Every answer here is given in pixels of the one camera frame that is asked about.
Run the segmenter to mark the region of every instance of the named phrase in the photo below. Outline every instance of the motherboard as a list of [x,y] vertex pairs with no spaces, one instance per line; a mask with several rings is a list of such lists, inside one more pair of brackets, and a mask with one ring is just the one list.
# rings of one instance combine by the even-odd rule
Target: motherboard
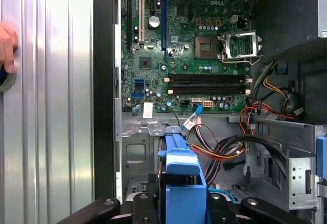
[[[123,111],[241,111],[250,65],[222,62],[219,36],[249,30],[249,0],[122,0]],[[251,51],[230,39],[231,56]]]

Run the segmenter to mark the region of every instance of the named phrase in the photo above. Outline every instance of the blue plastic bracket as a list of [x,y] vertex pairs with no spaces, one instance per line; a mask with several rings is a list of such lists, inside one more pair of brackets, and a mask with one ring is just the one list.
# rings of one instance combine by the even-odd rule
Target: blue plastic bracket
[[160,157],[166,157],[166,174],[194,176],[194,185],[166,186],[166,223],[205,224],[206,182],[197,155],[189,149],[179,134],[168,134],[166,151],[160,151]]
[[327,137],[317,138],[317,176],[327,178]]

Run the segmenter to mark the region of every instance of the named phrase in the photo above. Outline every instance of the yellow wire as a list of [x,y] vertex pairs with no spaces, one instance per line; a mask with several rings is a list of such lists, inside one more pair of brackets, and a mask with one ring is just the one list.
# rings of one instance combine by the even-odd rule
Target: yellow wire
[[198,146],[196,144],[191,144],[191,146],[195,147],[196,149],[198,149],[200,151],[206,152],[206,153],[208,153],[208,154],[210,154],[210,155],[212,155],[214,157],[223,158],[223,159],[236,158],[239,154],[241,154],[244,151],[242,149],[239,154],[236,154],[236,155],[233,155],[233,156],[224,156],[224,155],[218,155],[218,154],[212,153],[212,152],[210,152],[210,151],[208,151],[208,150],[206,150],[206,149],[204,149],[204,148],[202,148],[202,147],[200,147],[200,146]]
[[264,81],[263,81],[263,85],[264,85],[266,88],[268,88],[268,89],[270,89],[270,90],[274,90],[274,91],[276,91],[277,93],[283,95],[283,97],[285,98],[285,100],[288,100],[288,97],[285,95],[284,92],[282,92],[280,89],[278,89],[277,87],[273,86],[272,84],[268,83],[268,77],[264,79]]

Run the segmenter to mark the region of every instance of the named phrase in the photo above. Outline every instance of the blue sata port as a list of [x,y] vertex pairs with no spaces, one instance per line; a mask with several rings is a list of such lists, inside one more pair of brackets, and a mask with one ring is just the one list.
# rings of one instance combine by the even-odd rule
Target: blue sata port
[[136,88],[144,88],[144,85],[145,85],[145,80],[144,79],[136,79],[134,80],[134,86]]
[[144,98],[144,93],[132,93],[131,98],[132,99],[142,99],[142,98]]

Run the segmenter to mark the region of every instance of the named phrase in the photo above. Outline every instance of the blue pcie slot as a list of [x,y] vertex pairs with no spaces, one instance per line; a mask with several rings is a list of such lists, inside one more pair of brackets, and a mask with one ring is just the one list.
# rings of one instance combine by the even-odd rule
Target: blue pcie slot
[[131,98],[133,99],[143,99],[144,93],[131,93]]
[[161,0],[161,50],[165,51],[167,48],[167,0]]

